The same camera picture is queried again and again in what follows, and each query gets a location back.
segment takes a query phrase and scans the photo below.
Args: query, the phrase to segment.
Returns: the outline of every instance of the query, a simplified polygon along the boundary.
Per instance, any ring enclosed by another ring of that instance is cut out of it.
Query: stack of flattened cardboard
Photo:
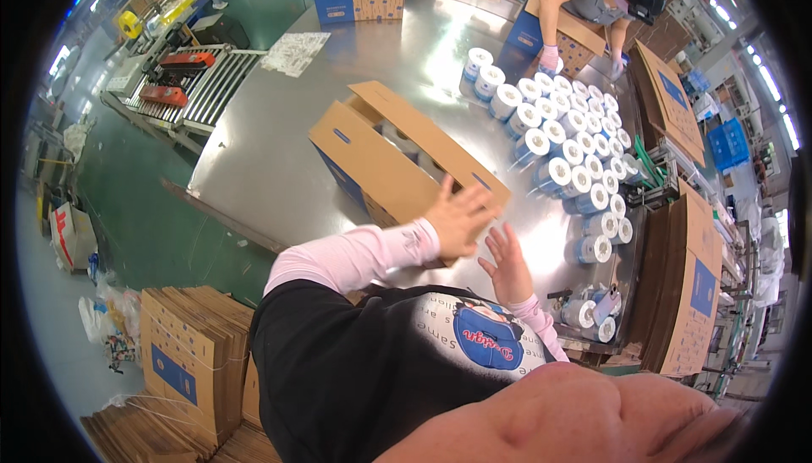
[[[141,293],[147,391],[220,446],[238,428],[253,310],[211,287]]]
[[[646,222],[646,244],[629,327],[641,369],[681,377],[702,369],[722,273],[713,210],[680,180],[680,199]]]

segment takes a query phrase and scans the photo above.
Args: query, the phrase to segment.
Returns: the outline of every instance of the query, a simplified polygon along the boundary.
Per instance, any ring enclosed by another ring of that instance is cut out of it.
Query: finger
[[[488,273],[488,276],[491,276],[492,278],[494,277],[496,274],[496,266],[489,263],[482,257],[477,259],[477,263],[482,267],[482,269],[485,270],[486,273]]]

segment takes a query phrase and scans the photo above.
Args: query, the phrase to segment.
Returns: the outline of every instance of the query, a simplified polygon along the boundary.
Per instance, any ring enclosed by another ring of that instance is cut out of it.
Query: toilet paper roll
[[[502,69],[493,65],[487,65],[479,69],[477,81],[473,83],[473,92],[481,100],[491,102],[496,94],[496,88],[505,82],[505,73]]]
[[[590,91],[586,88],[586,84],[581,81],[573,81],[573,93],[580,96],[583,100],[590,98]]]
[[[415,164],[417,163],[417,154],[420,153],[420,147],[412,142],[406,135],[398,130],[390,121],[383,122],[383,138],[388,140],[394,147],[406,155]]]
[[[558,91],[553,91],[550,93],[550,96],[547,97],[553,103],[553,108],[555,109],[555,119],[561,121],[563,115],[567,114],[570,110],[569,99],[567,95],[560,93]]]
[[[595,152],[595,143],[592,136],[587,132],[578,132],[573,136],[573,140],[581,147],[584,155],[593,154]]]
[[[620,194],[614,194],[609,197],[609,211],[614,214],[614,217],[617,218],[617,221],[621,224],[620,227],[622,227],[623,222],[621,222],[621,220],[626,215],[626,201],[623,200]]]
[[[632,240],[632,221],[625,216],[618,220],[617,235],[610,239],[612,245],[626,245]]]
[[[533,76],[533,80],[538,84],[538,88],[542,91],[543,97],[550,96],[550,93],[555,89],[552,77],[544,72],[536,72],[536,75]]]
[[[592,135],[601,133],[604,129],[603,125],[601,125],[601,119],[594,113],[587,111],[584,113],[584,118],[586,119],[586,131]]]
[[[614,318],[606,317],[601,324],[593,323],[591,327],[582,328],[581,336],[587,340],[609,343],[612,341],[612,338],[614,338],[614,330],[616,327]]]
[[[604,170],[604,176],[603,179],[601,180],[601,183],[604,185],[606,192],[610,196],[617,194],[617,189],[619,188],[617,176],[614,175],[612,171]]]
[[[550,156],[565,159],[573,167],[584,163],[584,152],[581,150],[581,145],[573,139],[567,139],[561,145],[556,146],[555,149],[550,152]]]
[[[609,149],[609,140],[603,133],[596,133],[592,138],[595,140],[595,156],[597,156],[601,162],[612,156],[612,150]]]
[[[499,121],[507,121],[521,103],[521,92],[513,85],[500,84],[488,104],[488,112]]]
[[[559,123],[563,126],[563,131],[567,133],[567,137],[572,137],[576,133],[586,130],[586,118],[575,109],[567,111],[559,120]]]
[[[617,236],[617,218],[611,211],[593,214],[584,219],[584,234],[586,236],[603,235],[612,239]]]
[[[550,139],[550,150],[554,150],[567,140],[567,133],[563,131],[563,126],[556,120],[547,120],[542,123],[542,131]]]
[[[568,97],[569,95],[573,94],[573,84],[570,83],[566,77],[553,77],[553,84],[555,85],[555,90],[563,94],[563,96]]]
[[[567,326],[586,329],[595,324],[592,318],[594,309],[595,301],[591,299],[571,299],[561,307],[561,320]]]
[[[612,244],[606,236],[586,236],[576,243],[575,253],[584,264],[604,263],[612,255]]]
[[[586,90],[590,93],[591,99],[596,99],[601,105],[604,104],[604,93],[594,84],[587,86]]]
[[[573,171],[567,160],[551,158],[533,172],[533,186],[546,194],[554,194],[573,179]]]
[[[519,79],[519,84],[516,85],[521,92],[522,100],[527,103],[536,103],[536,100],[542,96],[542,88],[536,84],[533,79],[522,78]]]
[[[626,179],[626,167],[623,165],[623,160],[614,156],[604,160],[604,171],[614,174],[617,181]]]
[[[632,138],[625,130],[617,129],[617,140],[623,145],[624,151],[632,148]]]
[[[468,51],[468,61],[465,62],[463,75],[469,81],[476,81],[479,77],[479,69],[492,64],[494,64],[494,56],[490,52],[481,47],[474,47]]]
[[[623,145],[617,140],[617,137],[609,139],[609,149],[612,151],[612,156],[615,158],[623,158]]]
[[[606,115],[606,111],[604,111],[603,103],[594,97],[591,97],[589,100],[586,101],[586,105],[590,107],[590,112],[596,115],[598,118],[603,118]]]
[[[586,100],[584,100],[581,95],[575,93],[569,95],[569,107],[582,114],[590,111],[590,107],[586,105]]]
[[[604,93],[604,109],[614,112],[618,112],[620,110],[617,100],[615,100],[614,97],[609,93]]]
[[[617,135],[617,130],[614,129],[614,124],[612,124],[609,118],[601,118],[601,133],[603,133],[607,139],[611,139]]]
[[[589,172],[593,183],[604,182],[604,165],[594,154],[584,155],[584,167]]]
[[[513,156],[521,165],[529,165],[550,152],[550,139],[539,129],[530,129],[513,146]]]
[[[600,183],[593,183],[588,194],[575,197],[575,207],[581,214],[603,211],[607,205],[609,205],[609,194]]]
[[[446,176],[446,172],[438,165],[425,151],[421,151],[417,155],[417,165],[425,171],[426,174],[431,176],[431,179],[442,183],[442,178]]]
[[[513,139],[523,136],[529,129],[537,129],[542,124],[542,116],[532,103],[522,102],[516,112],[507,120],[507,134]]]
[[[588,194],[592,188],[592,178],[590,178],[590,174],[586,172],[586,167],[576,165],[572,168],[572,171],[569,183],[564,184],[558,190],[558,195],[562,198],[573,198],[582,194]]]

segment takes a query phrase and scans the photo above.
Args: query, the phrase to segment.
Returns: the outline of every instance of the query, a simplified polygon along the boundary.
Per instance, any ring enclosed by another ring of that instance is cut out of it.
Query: open cardboard box
[[[600,33],[604,33],[602,25],[578,19],[563,9],[559,11],[556,43],[563,61],[563,74],[575,78],[595,55],[604,55],[606,38]],[[524,4],[524,9],[519,12],[513,28],[507,34],[507,42],[532,55],[538,55],[542,50],[544,42],[538,23],[538,0],[527,0]]]
[[[496,176],[395,92],[378,81],[349,88],[354,95],[330,105],[310,129],[310,141],[335,181],[375,224],[391,227],[420,218],[439,192],[437,181],[375,131],[384,119],[450,174],[457,188],[480,183],[494,194],[491,206],[508,203],[510,190]]]
[[[629,52],[630,70],[642,96],[645,122],[652,130],[644,139],[646,148],[654,147],[657,135],[665,135],[676,143],[694,162],[705,167],[705,144],[699,133],[697,119],[680,78],[664,61],[639,40]]]

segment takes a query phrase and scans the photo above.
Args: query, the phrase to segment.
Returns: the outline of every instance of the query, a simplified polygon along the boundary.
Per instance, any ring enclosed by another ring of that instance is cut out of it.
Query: woman
[[[612,78],[616,78],[623,71],[621,54],[628,25],[639,19],[651,26],[664,7],[665,0],[539,0],[538,21],[545,40],[539,67],[544,72],[554,73],[558,63],[558,46],[547,43],[547,39],[556,38],[559,8],[589,22],[611,25]]]
[[[452,184],[446,176],[437,202],[411,224],[358,227],[277,258],[251,349],[262,427],[282,460],[675,461],[701,446],[706,454],[738,413],[664,377],[569,364],[507,224],[486,237],[494,262],[479,258],[498,303],[427,285],[383,289],[352,306],[344,295],[392,267],[476,253],[472,236],[500,209],[485,209],[491,194],[481,185],[452,196]]]

